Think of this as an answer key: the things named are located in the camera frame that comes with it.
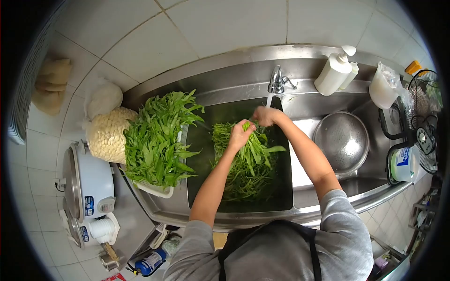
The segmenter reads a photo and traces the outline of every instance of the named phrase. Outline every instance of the stainless steel sink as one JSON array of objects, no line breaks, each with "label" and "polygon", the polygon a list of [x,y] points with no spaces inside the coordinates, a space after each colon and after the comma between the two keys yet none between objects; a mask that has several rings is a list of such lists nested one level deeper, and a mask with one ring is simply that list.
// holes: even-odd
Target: stainless steel sink
[{"label": "stainless steel sink", "polygon": [[[202,153],[186,159],[186,164],[198,174],[197,177],[191,177],[187,180],[189,207],[192,207],[200,186],[212,170],[211,163],[214,161],[214,144],[210,135],[211,126],[220,122],[239,122],[242,119],[250,119],[255,108],[265,104],[266,98],[254,98],[210,105],[205,108],[205,113],[201,115],[205,123],[197,127],[189,127],[186,140],[188,144],[191,144],[189,149],[191,151],[202,150]],[[272,99],[272,107],[283,110],[279,98]],[[270,146],[281,145],[288,149],[288,139],[278,126],[268,128],[266,134]],[[273,192],[268,200],[252,202],[222,201],[218,212],[253,213],[290,210],[293,207],[290,154],[289,152],[278,152],[277,157],[277,163],[273,167],[272,186],[268,187]]]},{"label": "stainless steel sink", "polygon": [[[149,97],[173,90],[191,91],[197,88],[197,103],[206,106],[205,126],[190,126],[188,142],[192,149],[203,148],[198,157],[188,159],[188,164],[198,172],[197,178],[183,180],[173,196],[164,199],[133,189],[138,202],[152,219],[184,226],[190,207],[201,183],[209,174],[214,152],[208,128],[223,121],[250,118],[254,108],[265,101],[270,73],[280,65],[297,89],[285,86],[283,94],[276,95],[274,105],[281,109],[309,137],[320,120],[336,111],[349,111],[357,115],[369,133],[369,154],[365,163],[354,173],[339,176],[339,182],[358,213],[371,209],[396,194],[411,183],[396,186],[387,183],[386,154],[393,143],[381,131],[378,108],[368,94],[378,61],[399,73],[403,68],[382,58],[357,52],[352,57],[358,62],[360,72],[345,91],[322,96],[313,81],[320,74],[326,58],[337,48],[294,45],[258,47],[205,58],[165,72],[124,93],[123,105],[137,110]],[[221,206],[216,215],[215,231],[252,227],[275,218],[288,219],[307,226],[320,223],[320,206],[311,181],[305,174],[290,147],[290,166],[284,176],[284,202],[277,207]]]}]

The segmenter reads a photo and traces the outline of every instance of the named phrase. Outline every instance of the grey shirt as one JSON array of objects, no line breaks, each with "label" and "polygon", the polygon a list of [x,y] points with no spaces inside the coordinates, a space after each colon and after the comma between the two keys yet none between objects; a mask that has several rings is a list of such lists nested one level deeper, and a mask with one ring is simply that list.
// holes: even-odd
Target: grey shirt
[{"label": "grey shirt", "polygon": [[[320,203],[322,220],[315,244],[322,280],[366,280],[374,260],[369,232],[342,190],[331,190]],[[219,280],[220,250],[212,229],[190,221],[164,274],[164,280]],[[224,261],[227,280],[313,280],[309,244],[289,227],[268,228]]]}]

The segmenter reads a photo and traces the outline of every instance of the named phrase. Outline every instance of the stainless steel colander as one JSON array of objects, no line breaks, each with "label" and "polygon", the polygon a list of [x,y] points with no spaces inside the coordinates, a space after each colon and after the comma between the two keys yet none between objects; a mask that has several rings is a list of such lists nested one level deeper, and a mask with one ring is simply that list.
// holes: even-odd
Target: stainless steel colander
[{"label": "stainless steel colander", "polygon": [[312,140],[322,150],[336,175],[356,171],[369,152],[369,133],[354,114],[339,111],[327,115]]}]

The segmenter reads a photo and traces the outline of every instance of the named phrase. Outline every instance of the black apron strap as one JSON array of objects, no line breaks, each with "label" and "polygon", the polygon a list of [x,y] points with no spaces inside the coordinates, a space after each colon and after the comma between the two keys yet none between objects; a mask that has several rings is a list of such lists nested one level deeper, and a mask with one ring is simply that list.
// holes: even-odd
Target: black apron strap
[{"label": "black apron strap", "polygon": [[276,224],[287,225],[294,229],[297,233],[299,233],[303,239],[310,245],[311,252],[311,261],[313,267],[313,274],[315,281],[322,281],[322,272],[320,270],[320,261],[317,255],[317,249],[315,247],[315,235],[316,230],[304,227],[297,223],[292,223],[290,221],[276,219],[269,223],[263,224],[261,226],[247,228],[247,229],[238,229],[232,233],[230,233],[227,237],[227,241],[223,247],[223,249],[219,253],[219,264],[220,264],[220,274],[219,281],[226,281],[225,267],[224,261],[225,259],[233,253],[236,249],[242,246],[245,242],[247,242],[251,237],[253,237],[258,231],[260,231],[264,227],[271,227]]}]

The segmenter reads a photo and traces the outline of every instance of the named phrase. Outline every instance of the hand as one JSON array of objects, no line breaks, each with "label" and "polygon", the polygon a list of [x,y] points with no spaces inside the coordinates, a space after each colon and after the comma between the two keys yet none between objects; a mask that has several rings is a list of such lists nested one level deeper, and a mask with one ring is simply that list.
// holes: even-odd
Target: hand
[{"label": "hand", "polygon": [[275,108],[258,106],[253,113],[252,119],[258,120],[259,125],[268,127],[275,123],[275,119],[280,113],[282,112]]},{"label": "hand", "polygon": [[253,133],[254,130],[256,130],[255,124],[248,121],[250,122],[250,127],[247,129],[247,131],[244,131],[242,125],[244,125],[244,123],[247,121],[248,120],[244,119],[234,125],[234,127],[231,129],[228,148],[231,149],[234,153],[237,153],[239,149],[241,149],[247,143],[248,137]]}]

